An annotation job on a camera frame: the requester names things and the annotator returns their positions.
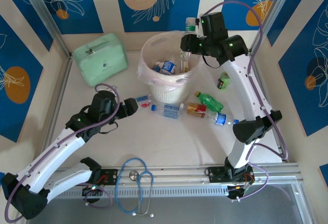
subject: mint green bag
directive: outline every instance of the mint green bag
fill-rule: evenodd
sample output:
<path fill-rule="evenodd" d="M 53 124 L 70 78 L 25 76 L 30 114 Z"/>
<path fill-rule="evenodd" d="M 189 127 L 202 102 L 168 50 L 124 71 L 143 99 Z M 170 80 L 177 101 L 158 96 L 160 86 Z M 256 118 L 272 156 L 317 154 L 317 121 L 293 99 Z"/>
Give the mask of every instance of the mint green bag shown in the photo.
<path fill-rule="evenodd" d="M 91 87 L 128 67 L 123 43 L 114 33 L 77 48 L 73 58 Z"/>

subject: green soda bottle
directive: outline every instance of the green soda bottle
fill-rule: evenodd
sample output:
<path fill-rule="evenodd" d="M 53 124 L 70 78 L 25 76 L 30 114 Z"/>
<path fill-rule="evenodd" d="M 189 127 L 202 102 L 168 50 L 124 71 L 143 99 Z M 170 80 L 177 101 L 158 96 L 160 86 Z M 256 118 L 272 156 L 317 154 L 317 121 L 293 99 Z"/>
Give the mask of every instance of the green soda bottle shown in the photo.
<path fill-rule="evenodd" d="M 214 97 L 208 94 L 201 94 L 200 92 L 196 92 L 195 96 L 199 98 L 202 105 L 206 105 L 212 111 L 221 112 L 223 109 L 223 105 L 215 100 Z"/>

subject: white bottle cap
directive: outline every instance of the white bottle cap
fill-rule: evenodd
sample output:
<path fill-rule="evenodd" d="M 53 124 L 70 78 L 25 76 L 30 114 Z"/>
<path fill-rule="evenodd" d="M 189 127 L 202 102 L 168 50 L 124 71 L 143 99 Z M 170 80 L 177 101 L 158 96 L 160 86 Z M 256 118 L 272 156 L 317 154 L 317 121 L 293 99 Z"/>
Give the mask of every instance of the white bottle cap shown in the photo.
<path fill-rule="evenodd" d="M 187 17 L 186 25 L 195 26 L 196 25 L 196 18 L 194 17 Z"/>

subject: white table surface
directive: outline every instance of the white table surface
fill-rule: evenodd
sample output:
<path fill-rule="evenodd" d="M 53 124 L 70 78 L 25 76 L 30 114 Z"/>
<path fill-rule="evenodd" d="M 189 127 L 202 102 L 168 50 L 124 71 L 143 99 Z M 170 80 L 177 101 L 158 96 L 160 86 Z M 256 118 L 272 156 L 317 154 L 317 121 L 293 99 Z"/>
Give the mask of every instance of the white table surface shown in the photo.
<path fill-rule="evenodd" d="M 137 79 L 139 51 L 128 52 L 128 69 L 110 77 L 105 83 L 117 86 L 121 100 L 149 94 L 148 87 Z M 247 64 L 247 58 L 240 61 Z M 226 90 L 218 90 L 217 80 L 222 69 L 204 67 L 195 82 L 187 102 L 199 103 L 196 91 L 208 93 L 224 105 L 222 113 L 232 113 L 243 120 L 243 111 L 232 83 Z M 77 65 L 73 63 L 53 140 L 67 121 L 86 105 L 91 104 L 94 88 L 84 81 Z M 231 152 L 235 137 L 232 129 L 209 124 L 206 120 L 184 114 L 181 120 L 162 117 L 148 109 L 138 110 L 134 115 L 118 120 L 118 129 L 93 136 L 83 147 L 72 154 L 62 165 L 71 167 L 85 157 L 91 157 L 103 167 L 120 167 L 131 157 L 140 157 L 148 166 L 185 166 L 223 164 Z M 273 132 L 261 140 L 278 151 Z M 281 162 L 281 159 L 264 148 L 257 147 L 250 161 L 253 163 Z"/>

